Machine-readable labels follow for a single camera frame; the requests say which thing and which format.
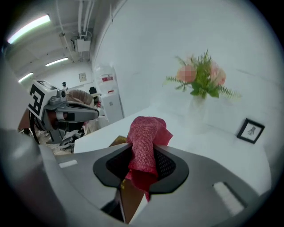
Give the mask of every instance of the pipe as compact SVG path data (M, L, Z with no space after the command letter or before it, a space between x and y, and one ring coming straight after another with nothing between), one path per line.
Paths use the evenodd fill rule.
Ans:
M82 21L83 1L80 0L78 12L78 33L81 36L81 21Z
M70 50L69 45L68 45L68 43L67 43L67 40L66 40L66 37L65 37L65 32L64 32L64 30L63 30L63 26L62 26L62 23L61 23L61 18L60 18L60 13L59 13L59 7L58 7L58 0L56 0L56 10L57 10L57 16L58 16L58 20L59 20L59 23L60 23L61 31L62 31L62 33L64 34L63 37L64 37L64 39L65 39L66 46L67 46L67 48L68 48L68 50L69 50L69 53L70 53L70 55L71 55L71 57L72 57L72 59L73 59L73 62L75 62L75 60L74 60L74 58L73 58L73 54L71 53L71 50Z
M83 32L86 32L86 27L87 27L87 22L88 22L88 17L89 17L89 12L90 12L91 5L92 5L92 1L90 0L88 2L87 9L86 9Z
M89 18L88 18L88 23L87 23L87 32L88 32L88 28L89 28L89 22L90 22L90 19L91 19L91 15L92 15L92 11L93 11L93 7L95 5L95 0L93 1L93 4L92 4L92 7L91 7L91 10L90 10L90 13L89 13Z
M60 27L61 27L61 31L63 32L63 26L62 26L62 23L61 23L59 7L58 7L58 0L56 0L56 11L57 11L57 16L58 16L59 24L60 24Z

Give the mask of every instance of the ceiling light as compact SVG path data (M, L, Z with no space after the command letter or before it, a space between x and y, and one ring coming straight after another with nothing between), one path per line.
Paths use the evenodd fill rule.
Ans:
M23 81L24 79L28 78L29 76L33 75L33 73L29 73L28 75L24 76L19 80L19 82Z
M40 26L46 22L50 21L49 16L45 15L42 16L31 23L28 23L26 26L22 27L19 31L17 31L15 34L13 34L9 39L8 43L13 43L16 39L18 39L23 34L27 33L29 30L32 30L33 28Z
M58 63L58 62L62 62L62 61L66 61L66 60L68 60L68 58L59 59L59 60L57 60L57 61L55 61L55 62L51 62L51 63L49 63L49 64L47 64L47 65L45 65L45 66L51 66L51 65L56 64L56 63Z

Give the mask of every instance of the red knit towel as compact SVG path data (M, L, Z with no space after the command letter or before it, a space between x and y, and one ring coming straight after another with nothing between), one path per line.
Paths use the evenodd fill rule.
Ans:
M127 143L133 143L132 159L126 178L145 191L147 201L150 199L149 187L158 178L153 144L167 146L172 137L165 121L157 117L137 117L130 126Z

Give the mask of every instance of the framed picture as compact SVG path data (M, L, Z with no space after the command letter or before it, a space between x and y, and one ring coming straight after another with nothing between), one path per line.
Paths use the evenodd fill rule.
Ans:
M264 130L264 125L246 119L237 138L255 144Z
M86 73L80 73L79 74L79 79L80 79L80 82L87 81Z

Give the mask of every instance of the white table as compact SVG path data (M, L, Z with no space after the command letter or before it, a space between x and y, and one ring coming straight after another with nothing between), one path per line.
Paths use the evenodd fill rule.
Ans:
M263 147L237 139L232 133L207 126L204 134L185 127L181 115L146 108L116 123L86 135L75 142L74 153L108 147L117 136L127 137L132 121L138 116L159 117L174 135L168 146L211 158L248 183L259 195L271 188L270 168Z

